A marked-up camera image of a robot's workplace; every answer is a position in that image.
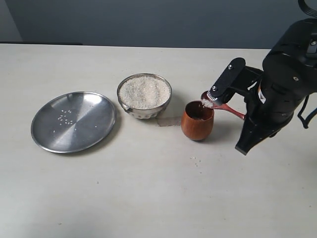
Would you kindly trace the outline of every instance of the metal bowl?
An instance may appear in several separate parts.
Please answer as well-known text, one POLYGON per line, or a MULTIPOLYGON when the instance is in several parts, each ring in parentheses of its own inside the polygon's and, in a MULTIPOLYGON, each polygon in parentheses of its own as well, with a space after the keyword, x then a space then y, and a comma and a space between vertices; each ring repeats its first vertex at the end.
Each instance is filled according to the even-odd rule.
POLYGON ((117 89, 118 101, 119 101, 120 105, 122 106, 122 108, 125 110, 125 112, 127 112, 128 114, 132 115, 133 117, 135 117, 137 119, 150 119, 150 118, 157 117, 160 113, 165 111, 165 109, 167 108, 167 106, 171 100, 171 96, 172 96, 172 87, 170 86, 169 82, 166 79, 164 79, 158 75, 151 74, 151 73, 138 73, 138 74, 134 74, 132 76, 129 76, 119 84, 118 89, 117 89), (141 76, 149 76, 152 78, 162 80, 164 83, 166 83, 166 85, 168 86, 169 91, 170 91, 168 100, 165 103, 163 103, 162 105, 160 105, 156 108, 151 108, 151 109, 136 109, 136 108, 132 108, 132 107, 124 104, 120 98, 120 95, 119 95, 119 91, 120 91, 122 85, 130 79, 138 78, 141 76))

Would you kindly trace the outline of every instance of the table surface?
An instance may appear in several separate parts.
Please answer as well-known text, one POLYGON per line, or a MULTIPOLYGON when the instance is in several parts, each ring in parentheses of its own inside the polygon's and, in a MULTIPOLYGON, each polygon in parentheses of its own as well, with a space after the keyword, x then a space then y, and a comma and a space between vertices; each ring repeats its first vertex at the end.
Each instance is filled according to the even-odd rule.
MULTIPOLYGON (((317 120, 304 130, 294 117, 243 156, 234 149, 243 122, 227 112, 215 112, 198 143, 179 126, 132 118, 116 98, 124 78, 155 73, 173 88, 162 117, 177 117, 233 58, 261 68, 267 52, 0 45, 0 237, 316 237, 317 120), (113 131, 82 153, 41 149, 30 135, 35 113, 74 91, 113 101, 113 131)), ((240 96, 229 104, 245 112, 240 96)))

